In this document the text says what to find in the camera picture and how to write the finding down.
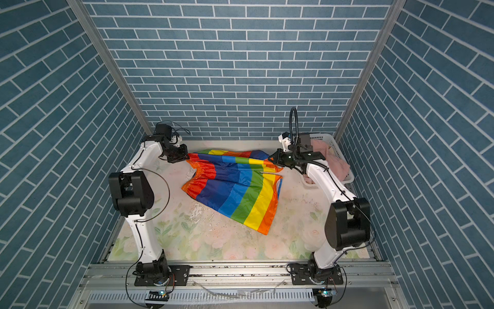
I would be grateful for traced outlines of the white plastic laundry basket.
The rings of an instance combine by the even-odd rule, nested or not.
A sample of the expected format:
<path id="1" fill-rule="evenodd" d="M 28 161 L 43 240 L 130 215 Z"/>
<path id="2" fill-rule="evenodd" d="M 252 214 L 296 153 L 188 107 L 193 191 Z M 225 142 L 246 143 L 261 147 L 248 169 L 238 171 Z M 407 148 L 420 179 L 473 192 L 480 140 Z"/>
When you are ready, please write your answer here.
<path id="1" fill-rule="evenodd" d="M 322 141 L 326 142 L 327 144 L 329 144 L 334 149 L 336 156 L 338 158 L 341 158 L 345 162 L 347 162 L 347 160 L 344 158 L 343 153 L 341 152 L 336 140 L 333 138 L 332 135 L 330 135 L 329 133 L 302 134 L 301 139 L 300 139 L 300 143 L 303 146 L 308 146 L 309 144 L 311 144 L 311 140 L 313 140 L 313 139 L 322 140 Z M 350 168 L 349 174 L 346 176 L 346 179 L 342 183 L 343 183 L 343 185 L 350 184 L 354 181 L 354 179 L 355 179 L 355 177 L 354 177 L 354 175 L 351 171 L 351 168 Z"/>

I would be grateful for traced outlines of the rainbow striped shorts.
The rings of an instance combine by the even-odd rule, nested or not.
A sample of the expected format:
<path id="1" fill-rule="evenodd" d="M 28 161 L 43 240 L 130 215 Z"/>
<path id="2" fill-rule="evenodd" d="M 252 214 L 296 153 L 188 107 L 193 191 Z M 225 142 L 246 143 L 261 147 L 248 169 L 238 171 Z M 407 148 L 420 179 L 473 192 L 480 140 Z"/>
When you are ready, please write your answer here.
<path id="1" fill-rule="evenodd" d="M 182 190 L 195 201 L 263 235 L 277 212 L 283 169 L 260 150 L 190 153 L 196 170 Z"/>

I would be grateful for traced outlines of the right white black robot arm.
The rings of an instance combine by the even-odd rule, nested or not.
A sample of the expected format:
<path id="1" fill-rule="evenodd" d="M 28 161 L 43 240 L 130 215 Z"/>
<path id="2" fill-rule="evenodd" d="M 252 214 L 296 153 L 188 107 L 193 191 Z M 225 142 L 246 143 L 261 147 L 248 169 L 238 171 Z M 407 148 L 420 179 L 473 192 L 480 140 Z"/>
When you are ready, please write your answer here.
<path id="1" fill-rule="evenodd" d="M 330 170 L 325 156 L 313 150 L 310 135 L 285 132 L 279 136 L 282 147 L 269 157 L 279 167 L 307 175 L 329 200 L 325 221 L 325 242 L 312 253 L 308 266 L 315 274 L 337 266 L 348 251 L 364 248 L 371 238 L 370 204 L 345 188 Z"/>

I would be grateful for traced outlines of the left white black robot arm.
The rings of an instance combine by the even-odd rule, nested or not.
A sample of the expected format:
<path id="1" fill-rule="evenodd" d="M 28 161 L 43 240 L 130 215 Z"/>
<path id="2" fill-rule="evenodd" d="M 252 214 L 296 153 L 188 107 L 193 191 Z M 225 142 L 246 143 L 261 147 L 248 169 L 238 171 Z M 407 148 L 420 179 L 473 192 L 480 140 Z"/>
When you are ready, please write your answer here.
<path id="1" fill-rule="evenodd" d="M 135 275 L 152 279 L 155 285 L 163 285 L 171 275 L 155 235 L 152 222 L 155 194 L 147 179 L 148 173 L 159 176 L 151 170 L 151 164 L 160 159 L 170 164 L 189 159 L 178 130 L 164 122 L 156 125 L 152 135 L 141 139 L 137 153 L 126 167 L 109 175 L 113 206 L 129 224 L 138 249 Z"/>

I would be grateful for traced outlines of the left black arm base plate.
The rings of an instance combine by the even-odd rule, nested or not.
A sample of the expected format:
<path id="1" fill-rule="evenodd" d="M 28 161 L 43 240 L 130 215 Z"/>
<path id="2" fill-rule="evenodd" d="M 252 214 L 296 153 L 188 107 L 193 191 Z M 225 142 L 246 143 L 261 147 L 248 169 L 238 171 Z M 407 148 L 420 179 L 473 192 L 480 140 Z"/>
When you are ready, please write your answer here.
<path id="1" fill-rule="evenodd" d="M 133 272 L 136 276 L 135 287 L 184 287 L 187 285 L 190 265 L 171 265 L 166 269 L 152 268 L 151 266 L 138 267 Z"/>

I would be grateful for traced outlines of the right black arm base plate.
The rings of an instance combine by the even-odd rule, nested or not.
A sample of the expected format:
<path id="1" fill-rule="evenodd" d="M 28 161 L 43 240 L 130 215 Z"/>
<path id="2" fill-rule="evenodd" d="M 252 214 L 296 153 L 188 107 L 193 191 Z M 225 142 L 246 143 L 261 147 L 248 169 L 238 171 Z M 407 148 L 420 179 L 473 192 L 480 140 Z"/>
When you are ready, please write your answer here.
<path id="1" fill-rule="evenodd" d="M 285 267 L 293 285 L 342 285 L 343 276 L 339 266 L 319 269 L 315 264 L 289 263 Z"/>

